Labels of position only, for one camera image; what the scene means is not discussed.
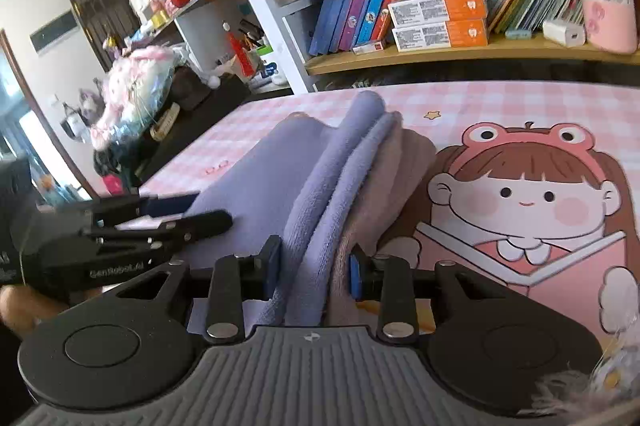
white charger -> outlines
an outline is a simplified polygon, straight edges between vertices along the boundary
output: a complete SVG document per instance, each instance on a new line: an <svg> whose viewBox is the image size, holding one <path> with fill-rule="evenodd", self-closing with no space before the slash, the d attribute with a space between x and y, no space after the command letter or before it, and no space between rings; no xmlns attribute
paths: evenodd
<svg viewBox="0 0 640 426"><path fill-rule="evenodd" d="M564 20L547 20L542 24L542 31L546 39L569 48L582 46L587 40L582 25Z"/></svg>

pink checkered tablecloth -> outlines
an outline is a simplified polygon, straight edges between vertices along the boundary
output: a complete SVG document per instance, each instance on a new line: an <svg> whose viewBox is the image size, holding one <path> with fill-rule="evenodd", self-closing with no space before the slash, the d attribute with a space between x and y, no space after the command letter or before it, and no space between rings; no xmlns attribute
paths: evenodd
<svg viewBox="0 0 640 426"><path fill-rule="evenodd" d="M615 157L640 202L640 89L526 81L440 82L371 88L404 126L427 136L437 149L461 143L478 122L549 128L577 123L595 137L594 149ZM304 112L338 125L359 89L286 96L239 107L155 174L142 193L168 195L203 190L224 175L288 114Z"/></svg>

bangs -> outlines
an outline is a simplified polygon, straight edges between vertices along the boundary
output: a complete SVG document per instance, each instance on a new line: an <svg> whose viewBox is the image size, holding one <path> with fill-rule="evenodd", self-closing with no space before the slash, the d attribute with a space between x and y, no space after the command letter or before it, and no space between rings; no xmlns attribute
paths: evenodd
<svg viewBox="0 0 640 426"><path fill-rule="evenodd" d="M455 174L456 180L469 182L489 173L492 179L548 181L600 187L595 175L577 157L539 143L517 142L490 148L472 158Z"/></svg>

bookshelf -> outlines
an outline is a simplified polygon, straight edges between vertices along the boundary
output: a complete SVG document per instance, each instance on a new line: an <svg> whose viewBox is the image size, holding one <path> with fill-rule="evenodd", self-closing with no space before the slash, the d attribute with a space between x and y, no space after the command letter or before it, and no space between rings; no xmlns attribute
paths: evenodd
<svg viewBox="0 0 640 426"><path fill-rule="evenodd" d="M318 56L306 62L309 74L344 72L358 68L373 68L410 62L433 62L441 60L465 59L577 59L600 60L623 64L640 64L640 52L631 56L622 56L604 52L585 44L575 48L565 48L537 34L532 40L508 40L503 36L492 36L488 46L471 48L440 48L419 50L417 52L398 52L393 44L372 54L356 56L353 52L342 52L328 56Z"/></svg>

blush cheek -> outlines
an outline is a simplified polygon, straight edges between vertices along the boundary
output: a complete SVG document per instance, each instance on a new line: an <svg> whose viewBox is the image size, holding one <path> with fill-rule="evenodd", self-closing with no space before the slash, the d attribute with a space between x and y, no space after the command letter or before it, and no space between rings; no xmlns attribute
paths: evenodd
<svg viewBox="0 0 640 426"><path fill-rule="evenodd" d="M554 215L558 222L573 227L587 221L589 206L580 199L569 197L556 203Z"/></svg>
<svg viewBox="0 0 640 426"><path fill-rule="evenodd" d="M463 197L462 203L475 215L489 216L498 211L498 197L489 190L475 189Z"/></svg>

